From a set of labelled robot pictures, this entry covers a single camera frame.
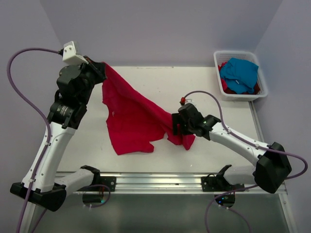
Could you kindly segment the crimson red t shirt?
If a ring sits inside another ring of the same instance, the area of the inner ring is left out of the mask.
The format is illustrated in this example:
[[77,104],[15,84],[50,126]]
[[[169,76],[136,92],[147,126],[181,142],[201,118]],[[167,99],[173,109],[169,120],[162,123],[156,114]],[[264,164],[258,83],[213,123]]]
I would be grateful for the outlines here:
[[163,139],[189,150],[194,135],[173,134],[170,113],[136,91],[110,65],[105,66],[107,79],[102,85],[103,104],[109,114],[106,120],[109,138],[117,155],[134,152],[152,153],[152,142]]

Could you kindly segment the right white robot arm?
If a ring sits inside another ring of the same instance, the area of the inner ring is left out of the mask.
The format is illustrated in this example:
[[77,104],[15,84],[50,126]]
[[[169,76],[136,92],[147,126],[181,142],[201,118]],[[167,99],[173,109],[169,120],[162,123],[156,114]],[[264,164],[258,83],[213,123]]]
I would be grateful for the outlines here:
[[172,114],[173,134],[195,135],[221,144],[246,159],[251,166],[226,165],[215,176],[202,179],[212,190],[229,191],[254,184],[268,193],[275,193],[292,171],[284,147],[253,140],[226,126],[213,115],[202,116],[187,103]]

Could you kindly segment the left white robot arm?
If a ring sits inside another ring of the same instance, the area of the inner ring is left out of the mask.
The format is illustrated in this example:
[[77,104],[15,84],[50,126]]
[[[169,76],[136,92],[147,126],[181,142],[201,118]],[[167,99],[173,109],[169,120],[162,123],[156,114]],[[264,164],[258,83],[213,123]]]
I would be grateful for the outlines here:
[[94,86],[107,79],[105,63],[85,59],[60,70],[40,151],[23,180],[10,188],[12,194],[53,212],[72,193],[86,188],[94,191],[101,185],[100,171],[86,165],[63,178],[55,177],[65,149],[87,112]]

